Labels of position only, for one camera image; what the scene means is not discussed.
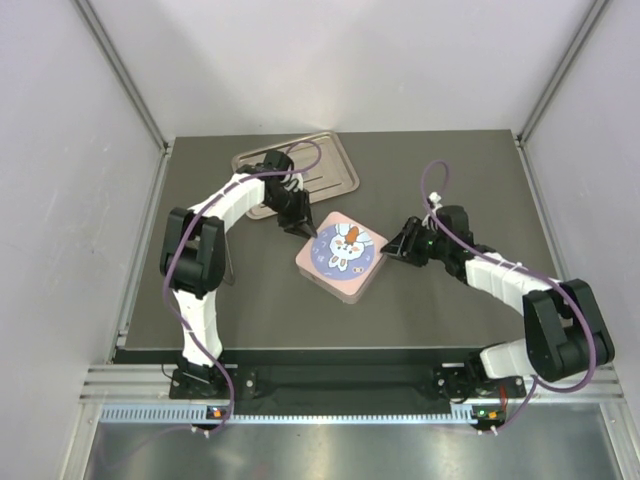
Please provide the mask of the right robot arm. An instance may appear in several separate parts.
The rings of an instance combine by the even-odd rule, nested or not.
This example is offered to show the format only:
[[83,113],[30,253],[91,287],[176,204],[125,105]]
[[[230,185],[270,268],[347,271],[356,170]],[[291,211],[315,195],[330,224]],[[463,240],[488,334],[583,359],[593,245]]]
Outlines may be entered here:
[[592,376],[615,357],[615,347],[590,285],[534,274],[475,242],[468,215],[457,205],[440,207],[425,219],[412,216],[381,249],[383,255],[423,267],[441,262],[464,285],[485,292],[521,315],[521,340],[487,346],[465,364],[466,380],[487,396],[505,378],[535,376],[550,390],[576,374]]

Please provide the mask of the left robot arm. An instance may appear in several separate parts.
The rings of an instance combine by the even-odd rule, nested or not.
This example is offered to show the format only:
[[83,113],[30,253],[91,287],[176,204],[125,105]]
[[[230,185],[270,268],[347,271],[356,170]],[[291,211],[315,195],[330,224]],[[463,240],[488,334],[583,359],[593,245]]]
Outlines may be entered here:
[[228,377],[219,362],[223,347],[216,320],[216,292],[227,268],[226,234],[263,205],[276,213],[284,232],[315,237],[302,178],[307,170],[295,166],[288,150],[269,150],[262,161],[240,167],[208,199],[169,214],[160,256],[163,300],[183,329],[178,371],[205,396],[220,394]]

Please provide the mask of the pink square tin box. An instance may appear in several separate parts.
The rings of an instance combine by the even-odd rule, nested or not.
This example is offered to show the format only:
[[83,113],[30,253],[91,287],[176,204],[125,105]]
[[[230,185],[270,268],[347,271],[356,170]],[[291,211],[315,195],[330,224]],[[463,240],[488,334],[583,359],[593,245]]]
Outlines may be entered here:
[[355,304],[373,281],[384,259],[365,249],[355,259],[331,252],[301,251],[295,258],[301,275],[347,304]]

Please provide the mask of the metal tongs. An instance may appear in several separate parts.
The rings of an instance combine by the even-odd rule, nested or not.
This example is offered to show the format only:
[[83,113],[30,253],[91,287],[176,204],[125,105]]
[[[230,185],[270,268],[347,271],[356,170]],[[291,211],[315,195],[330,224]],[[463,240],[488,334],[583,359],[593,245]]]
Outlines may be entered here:
[[225,273],[223,275],[223,282],[229,286],[233,286],[235,284],[235,273],[233,269],[230,242],[228,238],[225,238]]

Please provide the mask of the silver tin lid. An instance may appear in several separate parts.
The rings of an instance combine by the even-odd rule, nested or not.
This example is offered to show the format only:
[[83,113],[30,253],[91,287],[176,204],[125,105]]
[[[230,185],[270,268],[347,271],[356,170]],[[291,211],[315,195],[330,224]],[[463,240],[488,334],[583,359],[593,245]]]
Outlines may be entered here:
[[295,258],[300,273],[336,298],[355,304],[385,257],[388,239],[348,216],[333,211]]

